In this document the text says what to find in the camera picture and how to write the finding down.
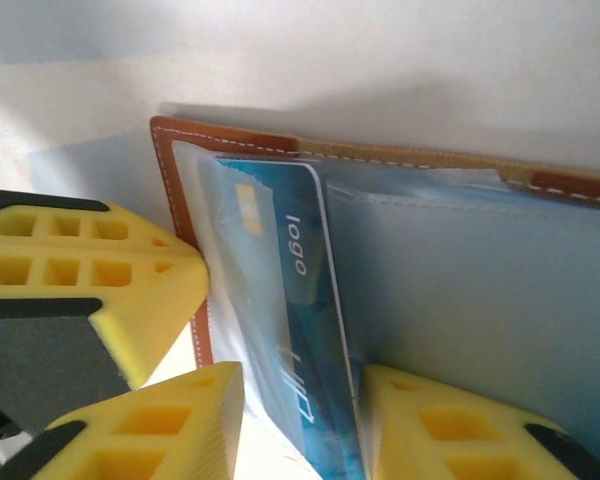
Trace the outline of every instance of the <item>yellow foam pad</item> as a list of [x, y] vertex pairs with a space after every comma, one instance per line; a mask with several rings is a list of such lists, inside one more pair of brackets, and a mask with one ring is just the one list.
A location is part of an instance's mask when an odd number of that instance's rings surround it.
[[243, 403], [242, 367], [224, 362], [76, 410], [49, 428], [87, 427], [33, 478], [232, 478]]
[[374, 480], [575, 480], [527, 431], [560, 427], [396, 369], [364, 369], [365, 466]]
[[0, 210], [0, 299], [95, 297], [90, 317], [132, 388], [143, 385], [208, 293], [200, 254], [116, 205]]

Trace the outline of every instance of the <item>card holder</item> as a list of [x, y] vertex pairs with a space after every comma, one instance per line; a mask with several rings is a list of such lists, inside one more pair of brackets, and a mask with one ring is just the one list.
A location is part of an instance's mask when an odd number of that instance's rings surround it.
[[[528, 408], [600, 457], [600, 174], [165, 117], [151, 128], [176, 232], [196, 246], [205, 187], [173, 142], [317, 166], [354, 372], [381, 362]], [[208, 319], [205, 305], [192, 321], [199, 365], [216, 329], [232, 334], [212, 321], [209, 335]]]
[[243, 162], [174, 148], [212, 272], [208, 310], [222, 319], [210, 325], [215, 359], [242, 363], [247, 412], [322, 478], [363, 478], [316, 177], [283, 164], [258, 178], [262, 165], [247, 173]]

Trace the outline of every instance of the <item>white stitching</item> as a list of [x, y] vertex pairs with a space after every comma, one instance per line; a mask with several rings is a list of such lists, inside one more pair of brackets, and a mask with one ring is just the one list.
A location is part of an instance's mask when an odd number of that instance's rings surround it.
[[211, 311], [211, 302], [207, 301], [206, 309], [207, 309], [207, 336], [209, 337], [209, 351], [211, 352], [211, 360], [213, 363], [213, 328], [212, 328], [212, 323], [211, 323], [213, 314]]
[[202, 358], [202, 347], [200, 346], [200, 338], [198, 337], [198, 319], [197, 315], [194, 313], [189, 323], [191, 324], [191, 336], [193, 337], [193, 348], [195, 350], [196, 356], [196, 368], [202, 368], [206, 365], [204, 364], [204, 359]]
[[167, 175], [164, 159], [162, 158], [162, 149], [160, 148], [160, 142], [158, 141], [158, 135], [156, 134], [155, 130], [151, 132], [151, 136], [153, 137], [153, 144], [156, 148], [156, 156], [158, 157], [158, 165], [160, 166], [160, 171], [162, 172], [162, 178], [164, 180], [164, 189], [166, 190], [167, 198], [169, 199], [169, 210], [171, 210], [173, 224], [176, 229], [176, 233], [178, 236], [180, 236], [182, 235], [182, 228], [180, 226], [178, 212], [176, 211], [176, 203], [173, 201], [173, 189], [171, 187], [171, 182], [169, 181], [169, 175]]
[[[158, 141], [155, 135], [155, 131], [157, 130], [161, 130], [163, 132], [172, 132], [172, 133], [177, 133], [179, 135], [184, 135], [186, 137], [198, 137], [198, 138], [204, 138], [206, 140], [211, 140], [212, 142], [219, 142], [222, 144], [229, 144], [229, 145], [237, 145], [240, 147], [248, 147], [248, 148], [255, 148], [256, 150], [262, 150], [262, 151], [266, 151], [266, 152], [274, 152], [274, 153], [282, 153], [285, 155], [312, 155], [312, 156], [316, 156], [316, 157], [322, 157], [322, 158], [330, 158], [330, 159], [339, 159], [339, 160], [350, 160], [350, 161], [355, 161], [355, 162], [362, 162], [362, 163], [374, 163], [374, 164], [380, 164], [380, 165], [392, 165], [392, 166], [396, 166], [396, 167], [410, 167], [410, 168], [419, 168], [422, 170], [427, 170], [430, 169], [431, 167], [429, 165], [414, 165], [412, 163], [398, 163], [398, 162], [394, 162], [394, 161], [387, 161], [387, 160], [378, 160], [378, 159], [367, 159], [367, 158], [356, 158], [356, 157], [344, 157], [344, 156], [340, 156], [340, 155], [327, 155], [324, 153], [317, 153], [317, 152], [309, 152], [309, 151], [291, 151], [291, 150], [283, 150], [280, 148], [270, 148], [270, 147], [263, 147], [260, 145], [256, 145], [255, 143], [247, 143], [247, 142], [238, 142], [237, 140], [229, 140], [227, 138], [218, 138], [218, 137], [213, 137], [211, 135], [205, 135], [204, 133], [198, 133], [198, 132], [183, 132], [181, 130], [177, 130], [175, 128], [165, 128], [165, 127], [154, 127], [154, 132], [152, 132], [153, 138], [154, 138], [154, 142], [156, 144], [156, 151], [158, 153], [158, 161], [160, 162], [161, 166], [160, 168], [164, 171], [164, 166], [162, 165], [162, 158], [161, 158], [161, 152], [160, 152], [160, 147], [158, 145]], [[415, 153], [418, 152], [426, 152], [426, 150], [416, 150]], [[437, 155], [443, 158], [468, 158], [466, 155], [462, 155], [462, 154], [457, 154], [457, 153], [446, 153], [446, 152], [437, 152]], [[593, 201], [593, 202], [599, 202], [600, 203], [600, 197], [592, 197], [589, 195], [583, 195], [580, 193], [569, 193], [566, 192], [564, 190], [558, 189], [558, 188], [542, 188], [542, 187], [538, 187], [536, 185], [532, 185], [530, 183], [524, 183], [521, 182], [519, 180], [505, 180], [506, 183], [510, 184], [510, 185], [515, 185], [517, 187], [523, 187], [523, 188], [527, 188], [529, 190], [533, 190], [536, 192], [546, 192], [546, 193], [550, 193], [553, 195], [568, 195], [571, 198], [575, 198], [575, 199], [579, 199], [579, 200], [588, 200], [588, 201]], [[171, 195], [170, 195], [170, 189], [171, 186], [168, 185], [168, 180], [165, 180], [165, 186], [167, 189], [167, 195], [169, 196], [169, 198], [171, 199]]]

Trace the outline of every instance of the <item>card chip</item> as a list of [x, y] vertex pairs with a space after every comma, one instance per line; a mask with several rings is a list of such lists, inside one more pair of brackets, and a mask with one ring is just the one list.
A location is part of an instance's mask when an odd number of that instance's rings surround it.
[[260, 221], [255, 190], [251, 185], [237, 184], [236, 193], [238, 194], [244, 229], [252, 235], [262, 237], [262, 222]]

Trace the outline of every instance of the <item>orange leather trim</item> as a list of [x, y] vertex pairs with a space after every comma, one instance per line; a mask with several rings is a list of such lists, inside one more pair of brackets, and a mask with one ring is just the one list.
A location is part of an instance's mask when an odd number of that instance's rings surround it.
[[533, 174], [531, 185], [554, 198], [600, 206], [600, 179], [540, 171]]
[[[278, 157], [288, 156], [282, 152], [291, 152], [297, 149], [296, 141], [292, 137], [259, 134], [248, 130], [208, 125], [179, 118], [154, 117], [151, 119], [150, 127], [176, 235], [196, 248], [199, 248], [198, 240], [173, 156], [172, 144], [174, 141], [192, 143], [211, 151]], [[272, 151], [263, 150], [258, 146], [266, 146]], [[206, 301], [191, 319], [191, 331], [198, 367], [212, 364], [209, 308]]]

